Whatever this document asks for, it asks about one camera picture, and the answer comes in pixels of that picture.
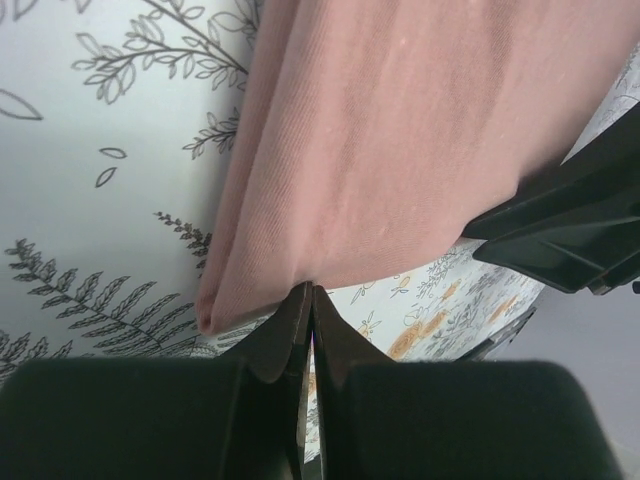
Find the black plastic part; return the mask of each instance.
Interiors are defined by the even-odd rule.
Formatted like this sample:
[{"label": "black plastic part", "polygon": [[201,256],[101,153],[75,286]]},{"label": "black plastic part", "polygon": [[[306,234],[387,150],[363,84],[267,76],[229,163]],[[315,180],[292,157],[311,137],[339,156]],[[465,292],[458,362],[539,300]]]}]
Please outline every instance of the black plastic part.
[{"label": "black plastic part", "polygon": [[[244,442],[235,443],[229,456],[246,457],[248,449],[259,452],[282,448],[277,452],[277,458],[286,459],[286,464],[280,467],[281,476],[274,477],[279,479],[302,479],[312,298],[311,283],[294,287],[271,318],[220,357],[246,362],[248,369],[260,380],[252,392],[243,392],[244,403],[238,405],[239,411],[251,412],[252,416],[236,426],[248,436],[254,430],[259,432]],[[269,443],[269,448],[265,448],[263,442]],[[262,478],[264,464],[253,462],[259,468],[249,472],[247,468],[251,461],[247,460],[238,464],[240,470],[229,471],[225,478]]]},{"label": "black plastic part", "polygon": [[330,480],[622,479],[584,392],[555,365],[362,365],[343,395],[353,444]]},{"label": "black plastic part", "polygon": [[583,150],[479,216],[474,258],[567,293],[604,294],[640,275],[640,105]]},{"label": "black plastic part", "polygon": [[225,478],[245,381],[238,362],[34,361],[2,389],[0,478]]}]

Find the fabric fold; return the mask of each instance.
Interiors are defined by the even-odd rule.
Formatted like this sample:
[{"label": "fabric fold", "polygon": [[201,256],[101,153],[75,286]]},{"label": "fabric fold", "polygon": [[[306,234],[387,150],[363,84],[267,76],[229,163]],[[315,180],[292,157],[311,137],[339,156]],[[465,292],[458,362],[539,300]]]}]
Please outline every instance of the fabric fold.
[{"label": "fabric fold", "polygon": [[562,159],[639,39],[639,0],[267,1],[201,331],[438,258]]}]

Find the botanical print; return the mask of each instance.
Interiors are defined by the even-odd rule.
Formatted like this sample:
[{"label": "botanical print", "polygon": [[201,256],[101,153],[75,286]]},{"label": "botanical print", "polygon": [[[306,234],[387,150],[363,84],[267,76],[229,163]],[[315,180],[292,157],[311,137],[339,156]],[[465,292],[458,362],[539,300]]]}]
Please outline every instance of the botanical print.
[{"label": "botanical print", "polygon": [[493,312],[493,314],[491,315],[491,317],[489,317],[489,323],[493,323],[496,321],[496,319],[500,316],[503,315],[508,309],[509,307],[511,307],[511,305],[513,305],[515,303],[515,301],[518,299],[517,295],[514,295],[513,297],[511,297],[509,300],[505,300],[504,302],[502,302],[500,304],[500,306],[498,308],[496,308],[496,310]]},{"label": "botanical print", "polygon": [[[118,277],[101,286],[103,272],[92,273],[83,280],[77,278],[77,268],[60,273],[55,259],[45,262],[42,254],[35,251],[35,244],[27,243],[25,239],[16,241],[15,247],[5,253],[16,260],[9,267],[22,272],[13,279],[31,284],[27,295],[46,298],[41,308],[54,308],[58,312],[55,318],[73,318],[75,321],[67,328],[80,329],[83,331],[81,337],[95,339],[93,348],[102,354],[157,354],[183,342],[184,334],[181,333],[195,330],[193,304],[176,307],[174,300],[180,297],[177,293],[157,299],[138,315],[130,315],[156,282],[139,285],[129,290],[124,298],[120,295],[121,300],[116,302],[129,276]],[[187,312],[190,313],[188,320],[181,319]],[[192,333],[190,338],[195,342],[196,337]]]},{"label": "botanical print", "polygon": [[422,330],[420,330],[419,337],[422,339],[422,338],[428,338],[429,336],[431,336],[431,334],[435,332],[438,329],[438,327],[440,327],[440,325],[442,325],[442,322],[445,321],[448,315],[449,315],[449,310],[441,310],[438,313],[436,313],[431,320],[425,323]]},{"label": "botanical print", "polygon": [[[13,6],[13,14],[11,15],[14,22],[17,22],[27,13],[29,13],[33,7],[38,3],[44,2],[44,0],[0,0],[0,24],[5,18],[8,18],[9,5]],[[76,5],[76,9],[79,14],[83,14],[87,7],[91,4],[92,0],[73,0]]]},{"label": "botanical print", "polygon": [[469,286],[467,295],[473,295],[475,293],[482,292],[484,289],[496,285],[497,283],[502,281],[508,274],[509,270],[507,269],[489,269],[489,271],[484,273],[477,282]]},{"label": "botanical print", "polygon": [[239,121],[240,112],[238,112],[236,107],[233,107],[233,114],[227,120],[222,121],[218,121],[216,116],[209,112],[207,113],[209,126],[200,130],[198,132],[200,135],[193,137],[193,143],[185,145],[182,149],[191,152],[192,160],[195,160],[196,157],[204,153],[207,142],[216,144],[218,146],[218,153],[220,154],[223,154],[225,151],[231,151],[236,138]]},{"label": "botanical print", "polygon": [[640,57],[640,43],[638,45],[635,46],[635,48],[633,49],[633,51],[631,52],[631,55],[629,55],[629,58],[627,58],[627,62],[625,63],[624,67],[622,67],[622,71],[620,72],[620,75],[618,76],[618,81],[616,82],[615,88],[620,88],[620,87],[630,87],[629,85],[629,80],[631,77],[631,73],[634,69],[634,63],[636,62],[636,59],[638,59]]},{"label": "botanical print", "polygon": [[363,320],[362,325],[358,328],[358,333],[369,341],[371,341],[371,334],[373,334],[374,329],[382,323],[382,320],[378,320],[377,322],[373,321],[373,315],[375,313],[376,312],[371,312],[367,319]]},{"label": "botanical print", "polygon": [[320,453],[320,413],[318,412],[317,398],[309,399],[307,406],[306,448],[304,461],[313,460]]},{"label": "botanical print", "polygon": [[355,295],[353,296],[353,298],[351,299],[351,305],[353,305],[354,303],[356,303],[356,301],[360,298],[360,297],[364,297],[367,293],[367,290],[369,290],[370,288],[373,288],[373,286],[376,284],[376,282],[369,282],[369,283],[365,283],[361,286],[358,287],[358,289],[356,290]]},{"label": "botanical print", "polygon": [[313,395],[314,393],[316,393],[316,388],[316,373],[309,372],[309,395]]},{"label": "botanical print", "polygon": [[0,114],[15,120],[43,119],[33,105],[3,88],[0,88]]},{"label": "botanical print", "polygon": [[420,335],[422,324],[416,322],[407,328],[387,350],[387,355],[394,360],[402,360]]},{"label": "botanical print", "polygon": [[456,293],[456,290],[460,286],[460,282],[462,282],[462,280],[458,279],[455,282],[453,282],[449,286],[449,288],[447,288],[447,290],[442,294],[442,297],[440,297],[443,302],[446,302],[447,300],[449,300],[449,298],[451,298]]},{"label": "botanical print", "polygon": [[[170,79],[192,77],[210,82],[212,90],[226,85],[244,91],[248,67],[225,47],[227,37],[221,32],[239,32],[253,48],[262,0],[235,0],[235,11],[213,15],[204,6],[187,4],[184,0],[139,2],[148,8],[130,19],[131,30],[120,46],[103,45],[88,32],[76,35],[89,57],[73,62],[72,68],[89,72],[84,84],[96,88],[98,100],[113,104],[143,72],[157,67],[166,68]],[[183,35],[180,38],[169,35],[165,28],[168,24],[182,27]],[[239,117],[237,108],[221,121],[209,112],[209,126],[182,149],[190,151],[192,159],[202,155],[208,142],[214,143],[220,153],[231,150]]]},{"label": "botanical print", "polygon": [[416,298],[429,297],[433,288],[447,275],[447,257],[443,256],[429,265],[429,274],[425,281],[420,282]]},{"label": "botanical print", "polygon": [[34,358],[65,358],[71,352],[73,340],[69,340],[57,351],[51,352],[47,337],[41,337],[37,342],[31,339],[31,332],[12,340],[4,330],[0,330],[0,385],[20,365]]},{"label": "botanical print", "polygon": [[[124,158],[127,158],[127,153],[121,148],[105,147],[105,148],[101,148],[99,152],[102,155],[113,158],[115,160],[122,160]],[[109,167],[106,170],[103,170],[102,173],[100,173],[100,175],[98,175],[98,178],[96,179],[96,188],[102,187],[105,183],[111,180],[111,178],[113,177],[113,174],[116,173],[117,169],[118,167]]]},{"label": "botanical print", "polygon": [[154,215],[165,225],[174,227],[173,231],[181,234],[180,240],[189,241],[187,248],[191,250],[192,255],[201,259],[196,265],[196,268],[203,269],[206,263],[207,253],[209,252],[211,234],[203,234],[199,228],[195,228],[192,224],[183,222],[179,218],[173,219],[169,214],[157,212]]},{"label": "botanical print", "polygon": [[400,280],[398,286],[391,289],[391,298],[395,297],[398,294],[407,293],[409,290],[406,287],[407,285],[409,285],[410,281],[411,277],[409,276],[406,276],[402,280]]}]

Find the leaf pattern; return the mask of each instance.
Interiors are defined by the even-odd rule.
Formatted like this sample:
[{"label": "leaf pattern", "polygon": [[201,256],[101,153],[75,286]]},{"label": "leaf pattern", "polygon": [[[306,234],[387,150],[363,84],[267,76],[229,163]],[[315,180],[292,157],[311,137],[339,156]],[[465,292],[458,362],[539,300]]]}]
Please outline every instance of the leaf pattern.
[{"label": "leaf pattern", "polygon": [[0,330],[0,385],[23,363],[36,358],[65,358],[71,353],[73,346],[73,341],[69,340],[58,351],[50,354],[47,337],[41,337],[31,347],[30,343],[31,332],[11,342],[9,334]]},{"label": "leaf pattern", "polygon": [[117,169],[118,167],[109,167],[98,175],[98,178],[96,179],[96,188],[103,187],[105,183],[111,180]]},{"label": "leaf pattern", "polygon": [[79,14],[83,14],[87,7],[91,4],[92,0],[75,0],[76,9]]},{"label": "leaf pattern", "polygon": [[106,155],[107,157],[115,158],[117,160],[127,158],[127,152],[125,152],[121,148],[106,147],[106,148],[101,148],[99,152],[103,155]]},{"label": "leaf pattern", "polygon": [[195,160],[204,153],[205,145],[208,142],[217,145],[218,153],[220,154],[225,151],[230,152],[233,149],[233,142],[235,141],[238,122],[240,121],[240,112],[238,112],[238,109],[234,107],[233,114],[227,120],[221,122],[218,121],[212,112],[209,112],[207,113],[207,121],[209,126],[200,130],[199,136],[193,137],[193,143],[182,147],[183,150],[191,152],[192,160]]},{"label": "leaf pattern", "polygon": [[[185,7],[184,2],[173,1],[166,5],[164,0],[140,2],[151,10],[130,20],[131,30],[125,34],[120,47],[102,45],[88,32],[76,35],[89,58],[76,60],[71,67],[89,72],[84,84],[96,88],[98,100],[113,104],[133,87],[140,72],[153,66],[166,68],[170,79],[191,77],[210,82],[212,90],[227,85],[244,91],[248,70],[222,45],[220,30],[242,33],[253,48],[262,0],[236,0],[236,11],[215,13],[203,30],[196,26],[206,14],[201,5]],[[168,34],[177,30],[183,32],[179,40]],[[199,135],[193,137],[194,141],[183,147],[191,152],[192,159],[201,156],[209,142],[216,145],[220,154],[233,148],[239,112],[234,109],[233,114],[221,122],[212,121],[213,118],[215,115],[210,112],[209,127],[200,130]],[[113,147],[100,152],[112,158],[126,157],[124,151]],[[111,167],[103,171],[96,180],[96,188],[111,180],[116,169]]]},{"label": "leaf pattern", "polygon": [[[192,235],[198,236],[194,230],[190,230]],[[161,315],[163,309],[174,302],[179,295],[168,294],[152,302],[133,319],[129,316],[136,305],[139,304],[149,293],[156,282],[146,282],[129,291],[124,298],[113,306],[116,297],[121,294],[130,276],[124,275],[108,282],[103,288],[100,281],[103,272],[95,272],[87,276],[80,286],[75,290],[75,294],[70,294],[69,290],[76,282],[78,269],[66,270],[58,275],[55,259],[42,262],[41,253],[34,252],[35,245],[27,243],[26,239],[16,241],[14,248],[5,250],[5,254],[17,257],[17,262],[10,264],[10,268],[23,270],[14,277],[19,282],[39,282],[40,285],[31,288],[28,295],[47,297],[42,303],[43,309],[55,308],[66,305],[56,318],[66,319],[74,316],[89,314],[85,318],[72,322],[68,328],[88,329],[82,333],[83,338],[96,339],[94,348],[102,350],[107,355],[121,354],[156,354],[168,346],[167,342],[182,342],[178,338],[189,326],[195,327],[195,321],[184,321],[183,315],[192,310],[192,303],[185,303],[173,307],[168,313]],[[25,354],[25,349],[29,343],[29,335],[26,334],[13,343],[9,343],[6,335],[0,335],[0,351],[3,352],[5,364],[13,365],[15,359]],[[65,347],[68,354],[71,346]],[[47,340],[41,340],[32,347],[25,357],[39,358],[48,351]],[[2,367],[4,370],[13,371],[14,367]]]},{"label": "leaf pattern", "polygon": [[[211,243],[211,234],[202,233],[199,228],[195,228],[191,223],[183,222],[181,219],[173,219],[171,215],[162,212],[154,213],[158,220],[169,227],[174,227],[173,231],[181,233],[181,240],[188,240],[187,248],[191,250],[191,254],[196,257],[206,257],[209,253],[209,244]],[[206,260],[198,262],[197,269],[204,268]]]},{"label": "leaf pattern", "polygon": [[42,114],[15,93],[0,88],[0,114],[15,120],[42,120]]},{"label": "leaf pattern", "polygon": [[38,0],[13,0],[13,19],[19,20],[20,17],[29,13],[36,3]]}]

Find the orange floral print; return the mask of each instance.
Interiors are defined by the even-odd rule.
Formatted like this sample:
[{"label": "orange floral print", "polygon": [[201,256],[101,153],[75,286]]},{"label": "orange floral print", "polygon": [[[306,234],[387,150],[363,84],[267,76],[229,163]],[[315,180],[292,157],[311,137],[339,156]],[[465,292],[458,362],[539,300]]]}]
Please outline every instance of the orange floral print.
[{"label": "orange floral print", "polygon": [[500,315],[506,312],[509,309],[509,307],[516,302],[517,299],[518,299],[518,296],[516,295],[514,297],[511,297],[510,300],[502,302],[500,306],[496,308],[495,312],[493,312],[493,315],[491,315],[491,317],[489,318],[489,323],[495,322]]},{"label": "orange floral print", "polygon": [[431,335],[436,329],[440,326],[440,324],[447,318],[449,312],[447,310],[442,310],[434,315],[434,317],[427,322],[424,328],[420,331],[420,338],[426,338]]},{"label": "orange floral print", "polygon": [[447,291],[444,292],[442,294],[442,300],[447,300],[449,297],[451,297],[454,293],[456,293],[456,290],[458,289],[458,287],[460,286],[460,282],[462,280],[458,279],[456,280],[454,283],[451,284],[451,286],[449,288],[447,288]]},{"label": "orange floral print", "polygon": [[309,395],[316,393],[316,374],[309,372]]},{"label": "orange floral print", "polygon": [[396,338],[396,341],[393,342],[393,345],[389,348],[387,355],[394,360],[400,360],[404,357],[416,340],[418,340],[421,328],[422,324],[420,322],[416,322],[407,328],[398,338]]}]

